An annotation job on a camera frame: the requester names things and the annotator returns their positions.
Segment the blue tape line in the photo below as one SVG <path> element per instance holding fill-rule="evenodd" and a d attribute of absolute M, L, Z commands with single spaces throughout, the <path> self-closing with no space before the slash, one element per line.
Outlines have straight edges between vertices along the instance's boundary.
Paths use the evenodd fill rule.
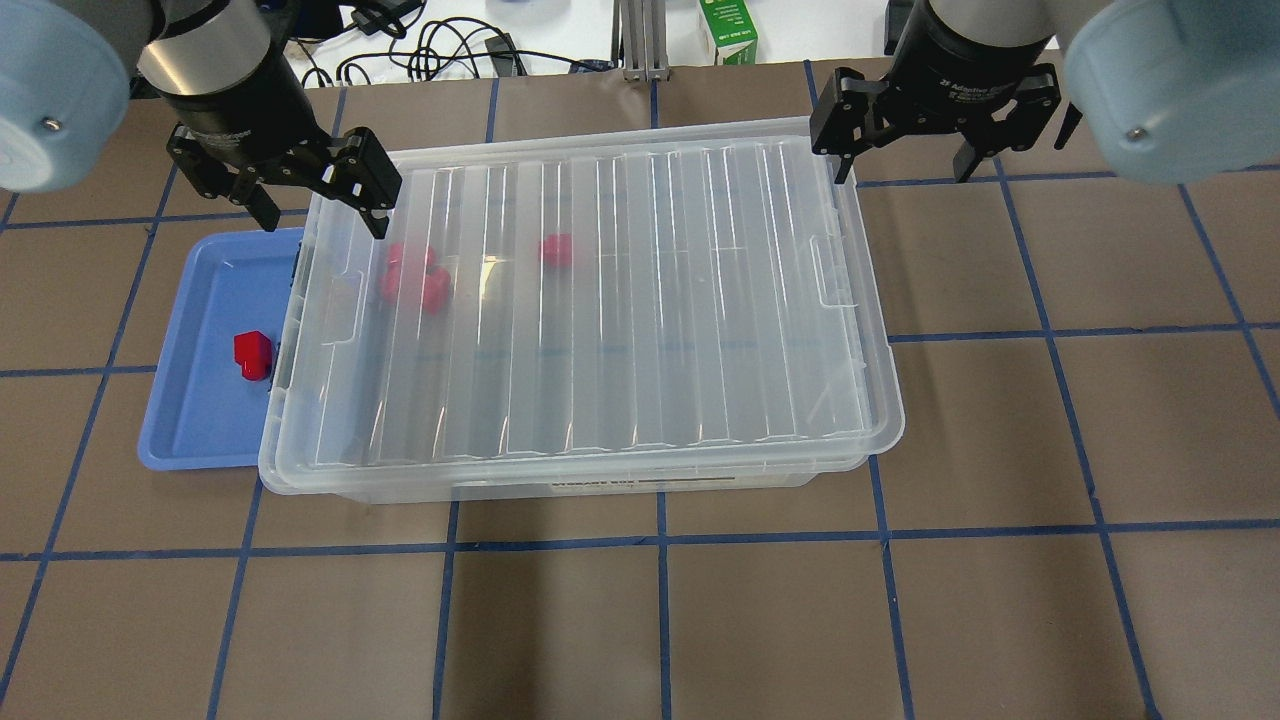
<path fill-rule="evenodd" d="M 347 111 L 347 88 L 343 87 L 338 91 L 338 106 L 333 111 L 333 128 L 329 129 L 329 135 L 337 136 L 342 131 L 342 114 Z"/>
<path fill-rule="evenodd" d="M 1020 340 L 1044 337 L 1043 331 L 992 331 L 970 333 L 919 333 L 919 334 L 891 334 L 890 342 L 947 342 L 966 340 Z"/>
<path fill-rule="evenodd" d="M 1071 430 L 1071 442 L 1075 445 L 1075 455 L 1080 464 L 1080 474 L 1084 479 L 1084 488 L 1088 493 L 1089 507 L 1093 511 L 1093 523 L 1097 527 L 1098 539 L 1102 544 L 1102 556 L 1107 565 L 1107 575 L 1111 579 L 1111 589 L 1115 593 L 1116 607 L 1120 611 L 1120 625 L 1124 629 L 1125 642 L 1129 646 L 1129 657 L 1133 661 L 1134 674 L 1138 679 L 1138 689 L 1142 693 L 1147 715 L 1152 720 L 1160 717 L 1156 708 L 1156 700 L 1151 691 L 1151 682 L 1147 679 L 1147 665 L 1142 659 L 1142 650 L 1138 647 L 1138 634 L 1133 628 L 1133 618 L 1129 612 L 1129 601 L 1125 596 L 1124 583 L 1120 580 L 1120 569 L 1116 565 L 1115 552 L 1111 548 L 1111 536 L 1106 530 L 1106 518 L 1102 514 L 1102 502 L 1097 497 L 1097 487 L 1093 482 L 1093 469 L 1089 464 L 1089 455 L 1084 450 L 1084 436 L 1080 432 L 1079 418 L 1075 413 L 1075 404 L 1071 400 L 1071 389 L 1066 383 L 1066 373 L 1062 369 L 1062 359 L 1057 351 L 1053 325 L 1050 323 L 1048 310 L 1044 306 L 1044 296 L 1041 293 L 1039 281 L 1036 277 L 1036 266 L 1032 264 L 1030 250 L 1027 245 L 1027 236 L 1023 232 L 1021 220 L 1018 218 L 1018 209 L 1014 206 L 1014 195 L 1009 188 L 1005 177 L 1004 163 L 1000 158 L 995 160 L 996 177 L 1000 179 L 1000 193 L 1005 200 L 1005 210 L 1009 213 L 1009 222 L 1012 225 L 1014 240 L 1018 242 L 1018 254 L 1023 260 L 1023 269 L 1027 273 L 1027 282 L 1032 288 L 1032 297 L 1036 301 L 1036 313 L 1039 315 L 1041 327 L 1044 331 L 1044 345 L 1048 348 L 1050 363 L 1053 366 L 1053 377 L 1057 379 L 1059 395 L 1062 397 L 1062 407 L 1066 411 L 1068 427 Z"/>
<path fill-rule="evenodd" d="M 1196 210 L 1196 204 L 1192 201 L 1192 195 L 1187 191 L 1187 186 L 1179 184 L 1178 193 L 1183 197 L 1183 205 L 1187 208 L 1187 214 L 1190 217 L 1192 224 L 1196 227 L 1196 234 L 1199 236 L 1201 245 L 1204 246 L 1204 254 L 1208 255 L 1208 261 L 1213 265 L 1213 274 L 1217 275 L 1217 282 L 1222 287 L 1222 295 L 1226 296 L 1226 304 L 1231 306 L 1231 315 L 1235 316 L 1235 322 L 1238 323 L 1236 329 L 1244 334 L 1244 343 L 1249 346 L 1249 355 L 1253 356 L 1253 365 L 1258 369 L 1258 377 L 1262 379 L 1262 387 L 1266 389 L 1267 400 L 1271 401 L 1271 411 L 1276 415 L 1276 418 L 1280 418 L 1280 396 L 1276 395 L 1276 386 L 1271 379 L 1271 373 L 1267 370 L 1267 364 L 1262 359 L 1262 350 L 1258 347 L 1258 341 L 1253 337 L 1253 331 L 1244 319 L 1244 310 L 1240 307 L 1240 302 L 1235 297 L 1235 291 L 1231 290 L 1230 281 L 1226 279 L 1226 269 L 1222 268 L 1222 263 L 1217 258 L 1217 251 L 1213 250 L 1213 242 L 1208 237 L 1208 231 L 1204 229 L 1204 222 L 1201 219 L 1199 211 Z"/>
<path fill-rule="evenodd" d="M 297 217 L 306 215 L 307 210 L 305 208 L 292 208 L 288 210 L 280 210 L 280 217 Z M 201 220 L 238 220 L 248 218 L 250 214 L 244 211 L 234 213 L 196 213 L 192 215 L 169 215 L 166 218 L 160 218 L 161 223 L 191 223 Z M 29 231 L 29 229 L 47 229 L 47 228 L 87 228 L 87 227 L 104 227 L 104 225 L 141 225 L 145 223 L 154 222 L 154 218 L 100 218 L 92 220 L 41 220 L 36 223 L 14 223 L 8 225 L 8 229 L 13 231 Z"/>
<path fill-rule="evenodd" d="M 193 560 L 209 557 L 237 557 L 234 547 L 195 547 L 174 550 L 64 550 L 55 551 L 50 560 L 70 562 L 84 560 Z"/>
<path fill-rule="evenodd" d="M 1023 525 L 1009 528 L 919 528 L 890 530 L 892 539 L 1025 538 L 1041 536 L 1088 536 L 1097 525 Z"/>
<path fill-rule="evenodd" d="M 251 557 L 325 557 L 330 555 L 420 555 L 428 552 L 445 552 L 448 544 L 443 542 L 419 542 L 401 544 L 321 544 L 307 547 L 255 547 L 250 550 Z"/>
<path fill-rule="evenodd" d="M 1071 181 L 1071 179 L 1101 179 L 1114 178 L 1110 170 L 1084 172 L 1084 173 L 1025 173 L 1020 176 L 1004 176 L 1005 182 L 1038 182 L 1038 181 Z M 955 178 L 905 178 L 905 179 L 879 179 L 859 181 L 859 188 L 872 187 L 919 187 L 927 184 L 955 184 Z M 969 178 L 970 184 L 986 182 L 1001 182 L 998 176 L 978 176 Z"/>
<path fill-rule="evenodd" d="M 919 187 L 924 184 L 955 184 L 955 178 L 908 178 L 908 179 L 891 179 L 891 181 L 858 181 L 858 190 L 876 188 L 876 187 Z M 992 182 L 992 178 L 987 176 L 969 178 L 970 183 L 974 182 Z"/>
<path fill-rule="evenodd" d="M 129 313 L 133 311 L 133 301 L 138 295 L 138 286 L 142 283 L 142 273 L 146 272 L 147 258 L 151 255 L 151 247 L 155 245 L 156 229 L 160 224 L 160 217 L 164 215 L 164 208 L 169 202 L 169 192 L 173 190 L 173 181 L 177 176 L 178 167 L 169 167 L 169 177 L 165 179 L 164 190 L 160 193 L 160 202 L 156 205 L 155 215 L 151 217 L 151 227 L 147 231 L 147 241 L 142 246 L 142 256 L 138 259 L 138 266 L 133 273 L 133 284 L 129 287 L 129 295 L 124 300 L 124 310 L 120 313 L 120 322 L 115 327 L 115 338 L 111 341 L 111 350 L 106 356 L 106 368 L 111 368 L 115 364 L 115 356 L 120 351 L 120 341 L 124 338 L 124 325 L 129 322 Z M 36 609 L 36 601 L 40 598 L 40 589 L 45 583 L 45 573 L 49 570 L 49 562 L 54 553 L 54 546 L 58 542 L 58 533 L 61 530 L 63 520 L 67 516 L 67 506 L 70 503 L 72 491 L 76 489 L 76 479 L 79 477 L 81 464 L 84 461 L 84 451 L 88 448 L 88 439 L 93 434 L 93 421 L 97 419 L 97 413 L 102 407 L 102 396 L 106 395 L 106 383 L 110 378 L 109 373 L 104 373 L 102 378 L 97 383 L 97 391 L 93 393 L 93 404 L 90 406 L 88 418 L 84 420 L 84 430 L 81 432 L 79 443 L 76 446 L 76 457 L 72 460 L 72 468 L 67 473 L 67 483 L 63 486 L 63 495 L 58 500 L 58 510 L 54 512 L 54 520 L 49 527 L 49 536 L 45 538 L 45 548 L 41 552 L 40 565 L 36 568 L 36 577 L 31 583 L 31 591 L 27 593 L 27 603 L 22 610 L 22 619 L 18 621 L 18 632 L 14 634 L 13 644 L 9 648 L 9 657 L 5 661 L 4 675 L 0 675 L 0 705 L 4 703 L 5 696 L 9 693 L 9 683 L 13 680 L 13 669 L 18 664 L 18 656 L 22 653 L 22 643 L 27 637 L 27 628 L 31 626 L 31 614 Z"/>
<path fill-rule="evenodd" d="M 814 530 L 792 533 L 721 533 L 668 536 L 667 544 L 759 544 L 780 542 L 850 542 L 879 539 L 877 530 Z"/>
<path fill-rule="evenodd" d="M 239 596 L 244 587 L 244 569 L 248 566 L 248 551 L 253 547 L 253 529 L 257 527 L 257 510 L 262 503 L 262 480 L 253 483 L 253 497 L 248 502 L 248 518 L 244 519 L 244 534 L 236 552 L 236 577 L 232 580 L 232 594 L 227 602 L 227 619 L 223 621 L 223 638 L 218 643 L 218 661 L 214 665 L 214 682 L 209 689 L 209 708 L 205 720 L 218 717 L 218 703 L 223 697 L 223 678 L 227 675 L 227 656 L 232 648 L 232 634 L 236 630 L 236 615 L 239 610 Z"/>
<path fill-rule="evenodd" d="M 1280 518 L 1242 518 L 1239 520 L 1165 520 L 1155 523 L 1111 523 L 1111 533 L 1170 533 L 1207 530 L 1272 530 L 1280 528 Z"/>
<path fill-rule="evenodd" d="M 813 78 L 813 63 L 809 60 L 804 61 L 804 79 L 809 85 L 809 104 L 814 108 L 818 106 L 818 83 Z"/>
<path fill-rule="evenodd" d="M 280 210 L 282 218 L 296 218 L 300 215 L 306 215 L 306 208 L 289 208 L 288 210 Z M 228 213 L 198 213 L 195 215 L 168 215 L 160 218 L 163 223 L 193 223 L 201 220 L 242 220 L 250 218 L 248 213 L 244 211 L 228 211 Z"/>
<path fill-rule="evenodd" d="M 18 197 L 20 195 L 17 192 L 9 196 L 9 202 L 4 208 L 4 215 L 0 215 L 0 232 L 4 232 L 9 227 L 9 218 L 13 217 L 13 209 L 18 206 Z"/>
<path fill-rule="evenodd" d="M 652 536 L 575 538 L 553 541 L 481 541 L 460 542 L 458 552 L 544 552 L 548 550 L 585 550 L 593 547 L 640 547 L 655 546 L 658 538 Z"/>
<path fill-rule="evenodd" d="M 662 720 L 671 720 L 671 574 L 668 571 L 667 493 L 659 492 L 658 511 L 658 674 L 662 688 Z"/>
<path fill-rule="evenodd" d="M 1206 325 L 1153 325 L 1149 328 L 1084 328 L 1084 329 L 1053 329 L 1056 337 L 1105 337 L 1105 336 L 1132 336 L 1132 334 L 1189 334 L 1189 333 L 1221 333 L 1236 332 L 1238 325 L 1213 323 Z"/>
<path fill-rule="evenodd" d="M 12 223 L 5 229 L 29 231 L 41 228 L 83 228 L 95 225 L 142 225 L 154 218 L 97 218 L 88 220 L 38 220 L 32 223 Z"/>
<path fill-rule="evenodd" d="M 136 375 L 156 372 L 155 365 L 124 365 L 120 368 L 32 368 L 29 370 L 0 370 L 0 378 L 60 378 L 65 375 Z"/>
<path fill-rule="evenodd" d="M 902 694 L 905 720 L 915 720 L 915 701 L 911 698 L 911 674 L 906 665 L 906 639 L 902 635 L 902 610 L 897 602 L 897 578 L 893 574 L 893 548 L 884 507 L 884 488 L 881 486 L 879 457 L 868 459 L 872 477 L 872 497 L 876 500 L 876 529 L 881 543 L 881 565 L 884 570 L 884 597 L 888 601 L 888 625 L 893 634 L 893 657 L 897 661 L 897 684 Z"/>
<path fill-rule="evenodd" d="M 1167 533 L 1280 529 L 1280 518 L 1240 518 L 1215 520 L 1149 520 L 1138 523 L 1106 523 L 1098 525 L 991 525 L 965 528 L 905 528 L 890 529 L 890 539 L 964 539 L 964 538 L 1021 538 L 1043 536 L 1087 536 L 1101 530 L 1108 533 Z M 645 537 L 576 538 L 566 541 L 540 541 L 524 543 L 468 543 L 468 552 L 540 552 L 547 550 L 572 550 L 584 547 L 636 547 L 673 544 L 771 544 L 787 542 L 872 542 L 881 538 L 879 530 L 844 532 L 792 532 L 792 533 L 723 533 Z M 266 547 L 250 551 L 251 557 L 311 557 L 347 555 L 413 555 L 448 552 L 448 543 L 407 544 L 355 544 L 323 547 Z M 86 560 L 180 560 L 200 557 L 238 557 L 236 547 L 197 547 L 173 550 L 70 550 L 55 551 L 52 562 Z M 4 552 L 0 562 L 32 562 L 42 559 L 40 552 Z"/>
<path fill-rule="evenodd" d="M 458 501 L 449 505 L 449 529 L 445 534 L 444 579 L 440 583 L 440 619 L 435 630 L 435 671 L 431 675 L 431 719 L 439 720 L 444 701 L 444 651 L 449 644 L 449 609 L 453 605 L 453 548 L 458 542 Z"/>
<path fill-rule="evenodd" d="M 493 142 L 493 128 L 498 123 L 498 78 L 493 78 L 493 88 L 489 90 L 489 119 L 484 131 L 484 141 Z"/>
<path fill-rule="evenodd" d="M 649 129 L 658 129 L 662 127 L 660 115 L 658 114 L 658 81 L 649 81 Z"/>
<path fill-rule="evenodd" d="M 1105 179 L 1114 177 L 1116 177 L 1116 174 L 1112 173 L 1111 170 L 1085 170 L 1079 173 L 1023 173 L 1014 176 L 1005 174 L 1005 182 L 1034 182 L 1046 179 Z M 997 176 L 992 177 L 991 179 L 998 182 L 998 178 L 1000 176 L 997 173 Z"/>

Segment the green and white carton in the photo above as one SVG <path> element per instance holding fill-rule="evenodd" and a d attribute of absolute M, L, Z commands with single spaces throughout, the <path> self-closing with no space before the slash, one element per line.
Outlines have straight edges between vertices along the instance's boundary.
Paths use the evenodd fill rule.
<path fill-rule="evenodd" d="M 746 0 L 699 0 L 707 50 L 717 65 L 754 65 L 760 36 L 755 32 Z"/>

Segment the plastic box lid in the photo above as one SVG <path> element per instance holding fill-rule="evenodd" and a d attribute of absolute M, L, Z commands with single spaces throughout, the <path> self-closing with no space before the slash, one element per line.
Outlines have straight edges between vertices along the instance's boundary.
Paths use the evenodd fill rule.
<path fill-rule="evenodd" d="M 387 240 L 333 201 L 307 215 L 270 489 L 797 484 L 901 436 L 854 183 L 832 183 L 806 119 L 392 159 Z"/>

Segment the black device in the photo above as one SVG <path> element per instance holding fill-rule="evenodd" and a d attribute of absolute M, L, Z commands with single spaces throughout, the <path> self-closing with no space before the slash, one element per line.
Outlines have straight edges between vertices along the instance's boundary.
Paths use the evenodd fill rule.
<path fill-rule="evenodd" d="M 858 155 L 909 135 L 959 132 L 956 182 L 1001 150 L 1034 145 L 1062 99 L 1053 65 L 1036 64 L 1050 37 L 1016 46 L 977 42 L 947 27 L 931 0 L 915 0 L 899 32 L 900 3 L 891 0 L 886 15 L 886 49 L 896 40 L 888 73 L 872 81 L 837 68 L 809 119 L 813 151 L 832 158 L 836 182 L 847 179 Z M 1057 147 L 1078 120 L 1069 114 Z"/>
<path fill-rule="evenodd" d="M 340 137 L 320 128 L 284 59 L 287 33 L 244 0 L 212 0 L 166 20 L 138 65 L 178 114 L 166 149 L 198 193 L 229 199 L 271 231 L 280 209 L 264 186 L 305 187 L 387 236 L 399 172 L 369 128 Z"/>

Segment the red block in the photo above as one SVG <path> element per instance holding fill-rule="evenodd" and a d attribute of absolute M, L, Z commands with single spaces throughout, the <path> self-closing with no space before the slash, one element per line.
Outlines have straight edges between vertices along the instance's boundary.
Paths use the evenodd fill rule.
<path fill-rule="evenodd" d="M 271 338 L 259 331 L 236 336 L 236 364 L 246 380 L 264 380 L 271 370 Z"/>

